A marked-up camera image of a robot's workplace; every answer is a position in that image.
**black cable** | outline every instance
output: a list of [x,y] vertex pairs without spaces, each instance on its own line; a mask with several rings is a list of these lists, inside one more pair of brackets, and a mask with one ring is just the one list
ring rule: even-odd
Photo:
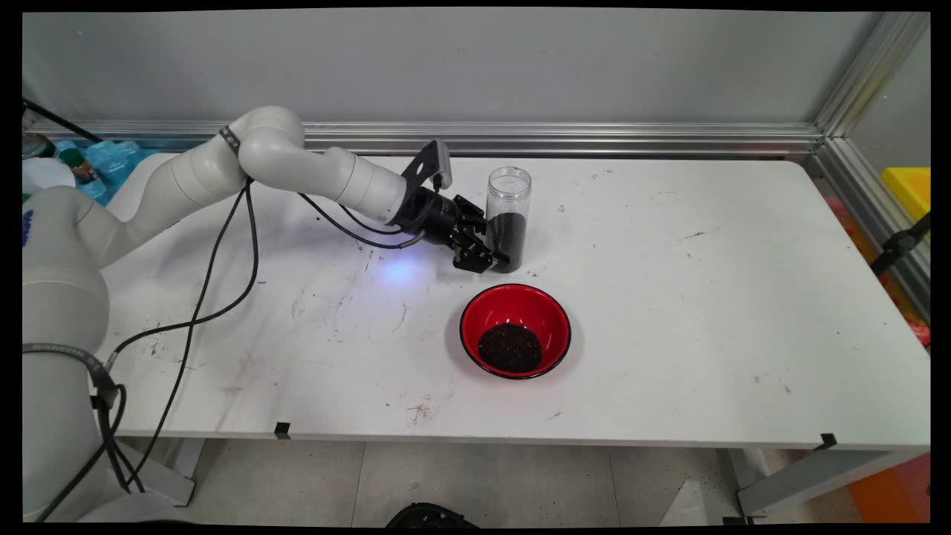
[[[366,245],[368,245],[368,246],[371,246],[371,247],[375,247],[375,248],[389,248],[389,249],[407,248],[407,247],[409,247],[409,246],[411,246],[411,245],[417,243],[419,240],[423,239],[423,237],[426,235],[426,231],[425,231],[425,230],[421,230],[420,232],[417,233],[416,237],[414,237],[413,239],[407,240],[407,241],[405,241],[405,242],[403,242],[403,243],[396,244],[396,245],[380,244],[380,243],[377,243],[377,242],[371,242],[370,240],[367,240],[366,238],[364,238],[364,237],[362,237],[362,236],[360,236],[360,235],[358,235],[358,234],[355,234],[355,233],[351,232],[350,230],[348,230],[346,227],[344,227],[344,226],[341,225],[340,223],[337,223],[337,221],[334,220],[334,218],[332,218],[332,217],[330,217],[329,215],[327,215],[327,212],[323,211],[319,206],[317,206],[317,203],[315,203],[314,201],[312,201],[311,198],[308,197],[307,195],[304,195],[303,193],[300,193],[300,192],[298,192],[298,195],[301,196],[301,199],[303,199],[304,201],[307,201],[307,204],[310,205],[311,207],[313,207],[317,212],[319,212],[320,215],[322,215],[324,219],[326,219],[327,221],[329,221],[329,222],[331,223],[331,225],[333,225],[334,227],[336,227],[337,229],[339,229],[339,230],[340,230],[341,232],[343,232],[344,234],[350,236],[351,238],[353,238],[353,239],[355,239],[355,240],[357,240],[357,241],[363,242],[364,244],[366,244]],[[436,187],[435,195],[433,195],[432,197],[430,197],[429,202],[426,203],[426,206],[425,206],[425,207],[422,209],[422,211],[419,213],[419,216],[417,216],[417,218],[413,221],[413,223],[411,223],[410,225],[407,225],[406,227],[403,227],[403,228],[400,230],[400,232],[406,232],[406,231],[407,231],[407,230],[406,230],[407,228],[413,228],[413,227],[415,227],[416,225],[418,225],[418,224],[426,217],[426,214],[429,213],[429,209],[433,207],[433,203],[436,202],[436,199],[438,198],[438,196],[439,196],[439,187]],[[376,229],[374,229],[374,228],[369,228],[369,227],[367,227],[366,225],[364,225],[363,223],[361,223],[360,221],[358,221],[357,218],[354,217],[354,215],[353,215],[352,213],[350,213],[350,210],[348,210],[344,205],[338,205],[338,206],[341,207],[341,208],[343,208],[343,211],[347,212],[347,215],[349,215],[351,218],[353,218],[354,221],[357,221],[357,223],[358,223],[361,227],[363,227],[363,228],[367,228],[367,229],[369,229],[369,230],[372,230],[372,231],[374,231],[374,232],[378,232],[378,233],[380,233],[380,234],[395,234],[395,232],[382,232],[382,231],[378,231],[378,230],[376,230]]]
[[122,461],[123,465],[126,465],[128,473],[132,474],[130,479],[135,483],[135,487],[139,490],[139,492],[145,492],[146,487],[142,485],[142,480],[139,479],[139,474],[135,473],[135,468],[132,467],[132,463],[128,461],[125,453],[123,453],[119,448],[119,444],[115,442],[115,438],[112,439],[112,442],[116,445],[116,455],[119,456],[119,460]]
[[[108,409],[105,406],[100,406],[98,409],[99,412],[99,432],[103,435],[103,441],[107,440],[107,434],[109,429],[109,415]],[[115,437],[112,438],[110,444],[106,446],[106,454],[109,455],[109,461],[112,463],[112,471],[116,474],[116,479],[119,482],[119,486],[125,491],[131,494],[128,489],[129,483],[126,481],[126,475],[123,473],[122,469],[115,463],[115,459],[122,461],[122,464],[126,466],[128,473],[131,474],[130,481],[135,483],[136,488],[139,492],[145,492],[146,488],[142,485],[142,480],[139,479],[139,475],[134,473],[135,468],[132,467],[132,463],[128,460],[125,453],[119,448],[119,443],[116,442]]]
[[[251,224],[251,247],[254,251],[254,264],[251,268],[251,280],[248,282],[247,288],[244,290],[244,293],[229,306],[228,309],[231,309],[238,303],[240,303],[248,293],[250,293],[251,288],[254,287],[254,282],[258,277],[258,227],[254,220],[254,206],[251,203],[251,182],[252,179],[247,179],[247,185],[242,189],[244,195],[244,200],[247,203],[247,218]],[[218,233],[218,239],[215,240],[215,247],[211,249],[211,258],[208,260],[208,271],[204,275],[204,284],[202,285],[202,293],[198,296],[198,304],[195,305],[195,313],[192,314],[191,322],[188,323],[188,336],[184,341],[184,353],[182,355],[182,364],[179,366],[178,377],[175,379],[175,386],[172,387],[172,392],[168,396],[168,403],[165,404],[165,410],[162,412],[162,419],[159,420],[159,425],[155,428],[155,434],[152,435],[152,440],[149,441],[146,452],[142,456],[142,461],[139,462],[139,465],[136,466],[135,470],[132,472],[133,476],[138,476],[139,472],[142,470],[142,467],[146,465],[148,460],[148,455],[152,452],[152,448],[155,447],[155,442],[159,439],[159,434],[162,432],[162,426],[165,425],[165,418],[168,416],[168,411],[172,408],[172,402],[175,400],[175,394],[178,392],[179,384],[182,382],[182,376],[184,375],[184,368],[188,362],[188,351],[191,349],[191,336],[195,330],[195,326],[199,324],[198,313],[202,308],[202,303],[204,302],[204,295],[208,291],[208,283],[211,280],[211,270],[215,265],[215,256],[218,254],[218,246],[222,242],[224,237],[224,232],[228,229],[228,224],[231,223],[231,218],[235,214],[235,209],[238,207],[238,203],[241,201],[241,195],[239,193],[238,200],[235,202],[235,205],[231,207],[231,211],[228,213],[228,218],[224,220],[224,225],[222,226],[221,232]],[[221,315],[225,310],[220,311],[217,315]]]
[[[238,205],[241,203],[241,200],[242,200],[242,197],[244,196],[245,190],[246,190],[246,188],[243,188],[243,189],[241,190],[241,192],[238,193],[238,198],[235,199],[235,204],[234,204],[234,206],[231,207],[231,213],[228,214],[228,218],[227,218],[227,220],[225,220],[225,222],[224,222],[224,227],[222,228],[222,232],[224,231],[225,228],[227,228],[228,223],[231,221],[231,216],[234,215],[235,210],[238,208]],[[250,283],[248,283],[248,286],[244,289],[244,292],[238,297],[238,299],[234,300],[230,305],[228,305],[227,307],[222,308],[221,310],[219,310],[219,311],[217,311],[217,312],[214,312],[214,313],[212,313],[212,314],[208,314],[207,316],[204,316],[203,318],[200,318],[200,319],[197,319],[197,320],[194,320],[194,321],[190,321],[190,322],[181,322],[181,323],[179,323],[179,324],[172,324],[172,325],[167,325],[167,326],[163,326],[163,327],[151,328],[151,329],[149,329],[149,330],[144,330],[144,331],[140,332],[139,334],[136,334],[136,335],[134,335],[134,336],[131,336],[131,337],[125,339],[120,345],[118,345],[118,346],[112,351],[112,354],[109,355],[109,360],[108,360],[108,363],[106,364],[107,368],[112,368],[112,363],[115,361],[116,357],[119,356],[119,353],[121,353],[121,352],[123,351],[123,349],[125,349],[126,347],[128,347],[130,344],[132,344],[132,343],[134,343],[134,342],[137,342],[137,341],[139,341],[139,340],[142,340],[142,339],[145,338],[146,336],[151,336],[151,335],[153,335],[153,334],[158,334],[158,333],[160,333],[160,332],[166,332],[166,331],[168,331],[168,330],[175,330],[175,329],[177,329],[177,328],[185,328],[185,327],[192,327],[192,326],[200,325],[200,324],[203,324],[203,323],[205,323],[205,322],[210,322],[211,320],[213,320],[213,319],[215,319],[215,318],[217,318],[217,317],[219,317],[219,316],[221,316],[221,315],[223,315],[223,314],[226,314],[229,310],[231,310],[232,308],[236,307],[245,297],[247,297],[247,294],[251,291],[251,288],[253,287],[253,285],[254,285],[254,280],[252,280]]]
[[119,467],[119,457],[116,455],[116,443],[109,438],[109,411],[106,407],[100,406],[96,410],[99,418],[99,432],[103,435],[103,444],[106,445],[106,456],[109,458],[109,464],[112,465],[112,472],[116,475],[116,481],[126,494],[131,494],[126,484],[126,475]]
[[[112,426],[108,431],[108,440],[112,440],[115,437],[116,429],[119,428],[119,423],[122,421],[122,415],[126,411],[126,386],[125,385],[116,385],[116,388],[119,389],[119,409],[116,411],[115,422],[112,423]],[[106,451],[108,440],[103,440],[103,443],[99,445],[99,448],[96,449],[95,453],[92,454],[92,457],[89,457],[89,460],[86,461],[86,464],[79,469],[79,472],[73,476],[72,480],[69,481],[69,484],[66,485],[59,494],[56,495],[56,498],[53,498],[53,501],[47,505],[47,508],[43,510],[43,513],[36,519],[36,522],[44,522],[49,515],[52,514],[56,507],[59,506],[66,499],[72,489],[76,488],[79,485],[79,482],[83,481],[83,478],[86,477],[86,474],[96,463],[99,462],[99,458],[103,456],[103,452]]]
[[375,233],[377,233],[377,234],[399,234],[399,233],[401,233],[401,232],[404,232],[404,230],[403,230],[402,228],[397,228],[396,230],[379,230],[378,228],[369,227],[369,226],[367,226],[367,225],[364,225],[361,220],[357,219],[357,216],[354,215],[349,209],[347,209],[346,206],[341,205],[341,204],[337,204],[337,206],[339,206],[340,208],[342,208],[343,211],[344,211],[347,215],[350,216],[350,219],[354,220],[354,221],[357,223],[357,225],[360,225],[361,227],[366,228],[367,230],[369,230],[369,231],[371,231],[371,232],[375,232]]
[[375,248],[407,248],[407,247],[411,246],[412,244],[418,242],[418,241],[421,239],[422,232],[421,232],[420,234],[418,234],[416,238],[413,238],[412,240],[409,240],[408,242],[403,242],[403,243],[401,243],[401,244],[396,244],[396,245],[394,245],[394,246],[391,246],[391,245],[389,245],[389,244],[378,244],[377,242],[371,242],[370,240],[367,240],[366,238],[364,238],[364,237],[362,237],[362,236],[360,236],[360,235],[358,235],[358,234],[354,234],[353,232],[351,232],[350,230],[348,230],[346,227],[344,227],[344,226],[341,225],[340,223],[337,223],[336,221],[334,221],[334,218],[332,218],[332,217],[330,217],[329,215],[327,215],[327,212],[323,211],[322,208],[320,208],[319,206],[317,206],[317,203],[315,203],[314,201],[312,201],[312,200],[310,199],[310,197],[308,197],[307,195],[304,195],[303,193],[298,193],[298,195],[301,196],[301,199],[303,199],[304,201],[307,201],[307,204],[308,204],[308,205],[314,207],[314,209],[315,209],[317,212],[319,212],[320,215],[322,215],[322,216],[324,217],[324,219],[326,219],[327,221],[329,221],[329,222],[331,223],[331,225],[333,225],[334,227],[337,227],[340,231],[342,231],[344,234],[350,236],[351,238],[353,238],[353,239],[355,239],[355,240],[357,240],[357,241],[363,242],[364,244],[366,244],[366,245],[368,245],[368,246],[372,246],[372,247],[375,247]]
[[60,117],[59,115],[53,113],[52,111],[49,111],[48,109],[43,108],[42,106],[40,106],[40,105],[38,105],[38,104],[36,104],[36,103],[34,103],[34,102],[31,102],[30,100],[27,100],[26,97],[22,97],[22,98],[23,98],[23,106],[24,106],[25,108],[27,108],[27,109],[32,109],[33,111],[39,113],[40,115],[43,115],[44,117],[46,117],[46,118],[49,119],[50,121],[56,123],[57,125],[63,127],[64,129],[72,130],[73,132],[75,132],[75,133],[77,133],[77,134],[79,134],[79,135],[85,137],[86,139],[88,139],[88,140],[91,141],[92,143],[99,143],[99,142],[103,141],[103,138],[99,137],[98,135],[96,135],[96,134],[94,134],[94,133],[92,133],[92,132],[90,132],[90,131],[88,131],[88,130],[86,130],[86,129],[82,129],[82,128],[80,128],[80,127],[77,127],[76,125],[70,123],[70,121],[67,121],[66,119]]

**floor tile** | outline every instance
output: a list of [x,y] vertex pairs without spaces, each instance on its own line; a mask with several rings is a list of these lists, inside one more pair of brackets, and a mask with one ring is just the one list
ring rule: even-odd
[[688,479],[700,483],[711,525],[739,515],[736,479],[725,450],[612,447],[611,468],[622,526],[659,525]]
[[349,526],[363,443],[207,440],[187,511],[203,524]]
[[354,526],[385,526],[412,502],[480,527],[618,526],[604,447],[367,444]]

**orange object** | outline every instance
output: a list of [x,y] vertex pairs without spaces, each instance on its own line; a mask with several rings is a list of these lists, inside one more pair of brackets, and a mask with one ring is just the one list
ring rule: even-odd
[[931,522],[931,452],[848,486],[867,523]]

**soil in bowl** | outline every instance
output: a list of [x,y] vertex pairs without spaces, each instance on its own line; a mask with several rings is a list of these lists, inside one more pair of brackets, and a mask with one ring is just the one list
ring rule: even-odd
[[541,343],[527,327],[501,324],[478,341],[478,354],[491,367],[509,373],[527,373],[541,364]]

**black bowl rim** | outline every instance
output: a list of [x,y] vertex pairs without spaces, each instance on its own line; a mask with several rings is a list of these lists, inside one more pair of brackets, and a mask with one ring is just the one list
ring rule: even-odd
[[[539,371],[539,372],[536,373],[535,375],[518,375],[518,376],[505,375],[504,373],[499,373],[499,372],[497,372],[497,371],[488,369],[487,367],[485,367],[484,365],[482,365],[482,363],[480,363],[480,362],[477,360],[477,358],[473,356],[472,352],[469,351],[469,348],[466,347],[466,341],[465,341],[465,339],[462,337],[462,322],[465,320],[466,312],[469,311],[469,307],[472,305],[473,301],[475,301],[476,298],[478,298],[478,296],[480,296],[480,295],[482,295],[483,293],[489,291],[490,289],[495,289],[495,288],[497,288],[497,287],[529,287],[529,288],[531,288],[531,289],[536,289],[536,290],[538,290],[538,291],[544,293],[545,295],[547,295],[549,298],[551,298],[552,301],[554,301],[554,303],[555,303],[556,305],[558,305],[558,308],[561,309],[561,313],[565,315],[565,323],[568,324],[568,343],[565,345],[565,350],[561,353],[561,356],[559,356],[558,359],[555,360],[554,363],[553,363],[551,366],[549,366],[549,367],[547,367],[547,368],[545,368],[545,369]],[[565,356],[568,354],[568,349],[569,349],[569,347],[572,346],[572,320],[570,320],[570,319],[568,318],[568,312],[566,312],[566,311],[565,311],[565,308],[561,306],[561,303],[558,303],[558,300],[555,299],[555,298],[553,298],[552,295],[551,295],[551,293],[549,293],[549,292],[547,292],[547,291],[541,289],[540,287],[534,287],[534,286],[530,286],[530,285],[523,285],[523,284],[519,284],[519,283],[503,283],[503,284],[500,284],[500,285],[495,285],[495,286],[493,286],[493,287],[487,287],[487,288],[483,289],[482,291],[480,291],[479,293],[477,293],[476,295],[474,295],[473,298],[469,300],[469,303],[468,303],[468,304],[466,305],[466,307],[462,310],[462,315],[459,316],[459,342],[462,344],[462,348],[465,349],[466,354],[469,355],[469,358],[470,358],[477,366],[481,367],[482,369],[488,371],[489,373],[491,373],[491,374],[493,374],[493,375],[495,375],[495,376],[497,376],[497,377],[501,377],[501,378],[503,378],[503,379],[512,379],[512,380],[515,380],[515,381],[522,380],[522,379],[534,379],[535,377],[539,377],[539,376],[545,375],[545,374],[548,373],[549,371],[552,371],[553,369],[555,369],[556,367],[558,367],[559,364],[561,364],[561,361],[565,360]]]

